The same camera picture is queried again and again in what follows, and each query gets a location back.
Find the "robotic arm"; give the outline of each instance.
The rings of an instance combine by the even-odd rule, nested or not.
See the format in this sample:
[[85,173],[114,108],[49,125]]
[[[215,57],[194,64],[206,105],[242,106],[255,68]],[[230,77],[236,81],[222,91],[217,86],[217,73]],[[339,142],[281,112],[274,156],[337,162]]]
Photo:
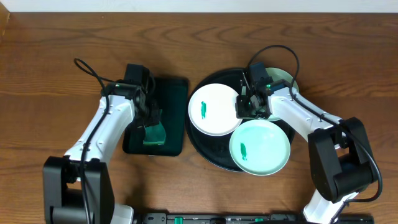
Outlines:
[[[90,141],[83,168],[92,223],[132,223],[133,209],[114,202],[108,165],[128,124],[138,120],[152,126],[160,121],[157,103],[147,99],[151,75],[142,65],[128,65],[124,79],[105,89],[109,111]],[[69,189],[67,184],[80,180],[83,145],[105,112],[105,93],[101,94],[99,108],[80,139],[63,157],[49,157],[44,164],[46,223],[86,223],[82,191]]]
[[[341,127],[355,135],[366,146],[373,159],[363,123],[357,118],[342,120],[321,110],[293,88],[285,80],[274,82],[264,65],[256,63],[248,68],[247,86],[242,85],[242,95],[237,96],[236,112],[239,118],[268,118],[270,114],[285,121],[307,142],[310,153],[310,168],[316,191],[303,214],[307,221],[333,223],[341,212],[345,201],[354,198],[366,187],[377,181],[376,168],[369,158],[359,150],[357,143],[342,132]],[[322,114],[323,118],[341,124],[335,126],[319,118],[307,108]],[[349,153],[338,157],[335,149],[349,148]]]

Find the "black tray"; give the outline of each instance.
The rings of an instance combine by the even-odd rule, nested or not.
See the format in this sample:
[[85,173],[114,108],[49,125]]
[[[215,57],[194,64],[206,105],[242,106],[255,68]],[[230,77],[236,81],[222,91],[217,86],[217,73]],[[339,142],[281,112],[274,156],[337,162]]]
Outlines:
[[[230,68],[216,72],[200,82],[192,92],[191,96],[199,88],[212,83],[228,85],[240,94],[242,90],[241,80],[243,79],[243,70],[243,68]],[[278,125],[285,132],[289,142],[292,143],[295,134],[294,129],[282,120],[273,121],[273,123]],[[232,133],[218,137],[203,134],[197,130],[190,121],[188,110],[187,115],[185,116],[185,129],[187,130],[188,137],[191,140],[193,147],[195,147],[199,154],[201,154],[207,161],[226,170],[243,172],[243,170],[232,160],[231,154],[229,153],[229,139],[231,139]]]
[[188,81],[181,78],[155,78],[154,98],[162,108],[162,124],[166,131],[163,145],[145,146],[145,130],[132,122],[127,126],[123,151],[128,154],[177,156],[182,151],[185,108],[187,107]]

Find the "wood grain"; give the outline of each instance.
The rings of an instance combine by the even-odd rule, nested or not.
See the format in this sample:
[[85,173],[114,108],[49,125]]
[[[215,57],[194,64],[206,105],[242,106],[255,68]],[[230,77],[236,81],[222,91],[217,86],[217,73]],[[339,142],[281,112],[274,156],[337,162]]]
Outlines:
[[[342,118],[359,118],[381,168],[381,198],[345,212],[397,223],[397,29],[394,14],[13,13],[0,45],[0,222],[44,222],[43,163],[62,156],[97,109],[100,86],[74,57],[111,79],[123,77],[127,63],[142,63],[158,76],[189,78],[191,91],[212,72],[245,66],[261,47],[285,44],[300,57],[302,95]],[[295,69],[283,50],[259,60]],[[109,168],[114,194],[138,211],[298,212],[314,191],[300,137],[287,165],[269,177],[219,169],[187,137],[178,157],[126,155],[120,143]]]
[[2,36],[4,35],[4,32],[6,31],[6,25],[8,23],[9,16],[10,16],[10,13],[0,2],[0,43],[2,41]]

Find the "round black tray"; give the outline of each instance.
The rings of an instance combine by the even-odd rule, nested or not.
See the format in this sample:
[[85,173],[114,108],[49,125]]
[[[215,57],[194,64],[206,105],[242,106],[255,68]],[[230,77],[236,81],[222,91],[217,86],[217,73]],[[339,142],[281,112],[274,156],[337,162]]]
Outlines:
[[[243,70],[243,68],[230,68],[210,75],[199,83],[189,97],[189,100],[194,92],[199,88],[212,83],[228,85],[236,92],[240,93],[242,91],[241,80],[243,79]],[[282,120],[273,121],[273,123],[278,125],[286,133],[287,138],[290,143],[292,143],[295,134],[294,129]],[[207,161],[226,170],[236,172],[243,171],[235,164],[232,160],[231,154],[229,153],[229,139],[231,138],[232,133],[218,137],[203,134],[191,123],[188,110],[187,115],[185,116],[185,129],[187,130],[188,137],[191,140],[193,147],[195,147],[199,154],[201,154]]]

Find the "green sponge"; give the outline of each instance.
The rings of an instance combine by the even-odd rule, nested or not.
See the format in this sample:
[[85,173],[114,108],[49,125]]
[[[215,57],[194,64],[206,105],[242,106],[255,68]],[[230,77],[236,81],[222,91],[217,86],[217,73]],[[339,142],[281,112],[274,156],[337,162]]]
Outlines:
[[161,122],[157,125],[145,127],[145,146],[163,145],[166,141],[166,131]]

